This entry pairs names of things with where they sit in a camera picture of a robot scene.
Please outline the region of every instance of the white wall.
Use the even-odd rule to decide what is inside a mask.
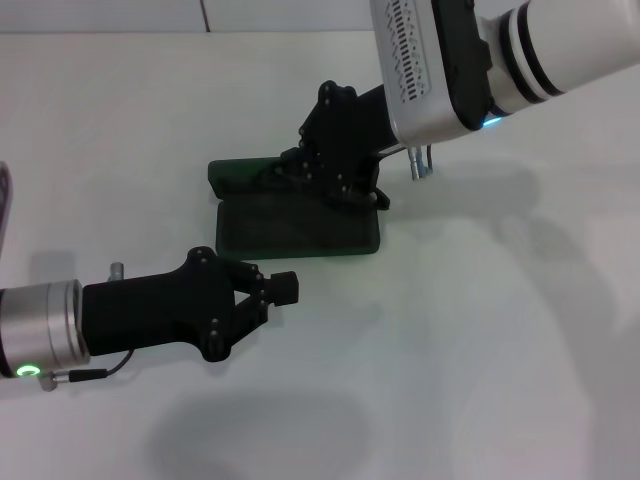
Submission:
[[[370,30],[369,0],[203,0],[212,31]],[[476,0],[494,16],[523,0]],[[0,32],[204,32],[200,0],[0,0]]]

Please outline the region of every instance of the blue led light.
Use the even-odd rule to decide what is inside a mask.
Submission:
[[[502,120],[502,117],[492,118],[491,120],[487,120],[486,122],[484,122],[484,126],[488,127],[489,125],[493,125],[494,123],[498,123],[501,120]]]

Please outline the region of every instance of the white tabletop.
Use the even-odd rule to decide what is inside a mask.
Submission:
[[[327,79],[378,85],[373,35],[1,37],[0,285],[177,268],[214,244],[208,162],[294,145]],[[422,183],[386,160],[380,252],[259,262],[300,303],[225,364],[169,345],[1,381],[0,477],[636,480],[639,84],[434,147]]]

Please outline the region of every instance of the black stripe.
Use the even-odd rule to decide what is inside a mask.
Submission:
[[[495,103],[493,104],[493,107],[491,107],[491,113],[493,113],[496,117],[500,117],[500,118],[508,117],[509,115],[511,115],[510,113],[507,113],[504,110],[502,110]]]
[[[4,290],[0,290],[0,305],[2,305],[2,297],[4,296]],[[7,357],[4,355],[4,349],[2,348],[2,336],[0,336],[0,375],[5,378],[13,378],[14,375],[9,368]]]
[[[522,44],[524,56],[529,63],[529,68],[531,68],[533,76],[536,77],[536,80],[544,91],[553,97],[557,97],[558,95],[562,95],[564,92],[558,90],[555,85],[551,83],[547,74],[544,73],[540,60],[538,60],[536,51],[533,48],[533,42],[531,41],[531,34],[529,33],[528,11],[529,2],[525,3],[520,7],[520,10],[518,10],[518,34],[520,35],[520,43]]]
[[[537,96],[533,90],[531,90],[531,87],[524,79],[524,76],[522,75],[522,72],[518,67],[516,57],[513,54],[511,36],[509,35],[509,19],[511,18],[512,13],[513,10],[505,13],[500,19],[499,40],[500,48],[502,49],[502,57],[504,58],[504,63],[507,66],[509,75],[511,75],[511,79],[513,80],[513,83],[516,84],[516,87],[518,88],[520,94],[529,103],[542,103],[544,102],[544,100]]]

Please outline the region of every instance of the green object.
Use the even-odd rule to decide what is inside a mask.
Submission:
[[[24,365],[16,371],[16,374],[19,377],[30,377],[33,375],[40,375],[40,369],[38,367],[34,367],[33,365]]]
[[[232,260],[366,255],[380,248],[378,212],[345,209],[300,193],[274,193],[257,178],[279,158],[209,164],[218,206],[216,250]]]

